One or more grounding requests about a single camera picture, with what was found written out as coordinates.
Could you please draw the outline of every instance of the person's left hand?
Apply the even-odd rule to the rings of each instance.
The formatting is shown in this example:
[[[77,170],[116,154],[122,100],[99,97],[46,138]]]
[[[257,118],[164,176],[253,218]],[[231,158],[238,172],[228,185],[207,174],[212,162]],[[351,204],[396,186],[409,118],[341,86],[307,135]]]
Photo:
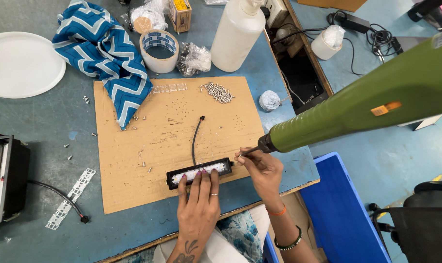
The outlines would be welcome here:
[[[199,171],[191,185],[188,200],[186,183],[187,177],[185,176],[179,182],[178,187],[178,239],[183,243],[188,241],[187,247],[193,244],[192,248],[199,246],[201,247],[200,250],[203,250],[221,214],[219,198],[217,195],[212,195],[219,193],[218,171],[213,170],[211,178],[206,170]]]

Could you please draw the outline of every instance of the black chair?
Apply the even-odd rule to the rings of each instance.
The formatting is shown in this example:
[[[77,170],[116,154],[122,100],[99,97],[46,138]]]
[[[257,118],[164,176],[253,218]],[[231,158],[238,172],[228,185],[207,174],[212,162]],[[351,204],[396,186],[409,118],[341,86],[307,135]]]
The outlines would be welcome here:
[[[372,203],[369,209],[385,248],[381,231],[391,233],[409,263],[442,263],[442,181],[418,184],[402,207],[381,209]],[[394,226],[377,222],[384,212],[391,215]]]

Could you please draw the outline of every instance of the white plastic bottle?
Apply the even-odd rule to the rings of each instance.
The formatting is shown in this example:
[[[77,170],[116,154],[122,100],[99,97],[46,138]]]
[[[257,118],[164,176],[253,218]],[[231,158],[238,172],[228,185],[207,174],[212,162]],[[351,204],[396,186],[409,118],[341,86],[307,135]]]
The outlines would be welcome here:
[[[260,10],[264,0],[230,0],[224,8],[211,47],[211,61],[219,69],[239,69],[265,27]]]

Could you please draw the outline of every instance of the white container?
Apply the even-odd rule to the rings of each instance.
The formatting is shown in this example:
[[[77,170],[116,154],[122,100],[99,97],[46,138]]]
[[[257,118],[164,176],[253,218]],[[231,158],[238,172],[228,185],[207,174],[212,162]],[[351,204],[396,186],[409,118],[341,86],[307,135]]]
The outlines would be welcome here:
[[[265,27],[263,0],[230,0],[224,8],[211,47],[211,61],[219,69],[239,69]]]
[[[323,40],[323,32],[322,31],[318,37],[312,41],[311,43],[311,49],[317,57],[319,57],[322,60],[328,60],[331,57],[333,57],[334,54],[336,54],[338,51],[341,50],[342,44],[339,46],[339,48],[334,49],[333,47],[329,46],[324,40]]]

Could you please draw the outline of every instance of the electrical socket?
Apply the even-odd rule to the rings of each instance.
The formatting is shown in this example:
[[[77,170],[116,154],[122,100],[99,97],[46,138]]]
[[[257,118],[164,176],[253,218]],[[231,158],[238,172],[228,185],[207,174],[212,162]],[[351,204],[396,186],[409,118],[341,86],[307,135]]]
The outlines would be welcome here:
[[[267,0],[265,7],[270,10],[270,17],[266,21],[269,28],[278,28],[286,19],[289,12],[282,0]]]

